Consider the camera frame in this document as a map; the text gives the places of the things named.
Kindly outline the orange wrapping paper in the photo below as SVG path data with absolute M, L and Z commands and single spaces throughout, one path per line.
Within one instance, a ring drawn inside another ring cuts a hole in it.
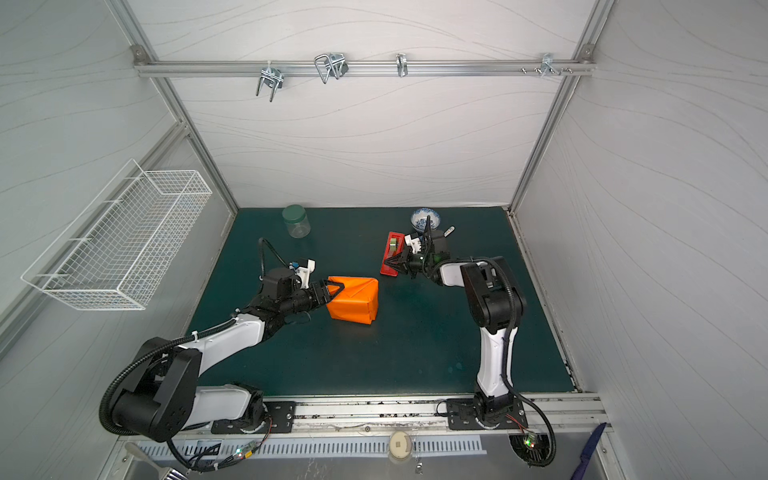
M 328 280 L 343 282 L 344 291 L 327 304 L 334 320 L 371 325 L 378 313 L 379 282 L 367 277 L 331 276 Z

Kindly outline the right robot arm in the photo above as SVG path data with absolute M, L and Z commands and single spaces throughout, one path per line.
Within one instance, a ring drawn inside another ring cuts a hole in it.
M 495 427 L 519 401 L 512 380 L 514 340 L 526 302 L 506 260 L 454 258 L 443 232 L 407 237 L 403 247 L 385 255 L 385 266 L 412 278 L 425 276 L 444 287 L 464 290 L 469 312 L 480 331 L 480 366 L 473 410 L 483 426 Z

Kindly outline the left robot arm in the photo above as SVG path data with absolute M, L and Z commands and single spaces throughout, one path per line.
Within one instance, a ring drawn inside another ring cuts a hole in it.
M 261 426 L 261 393 L 235 384 L 202 386 L 200 376 L 273 337 L 287 317 L 309 313 L 345 289 L 333 280 L 310 281 L 308 267 L 279 267 L 264 275 L 259 293 L 224 323 L 185 337 L 146 341 L 107 387 L 98 411 L 116 435 L 142 435 L 163 443 L 189 427 L 230 421 Z

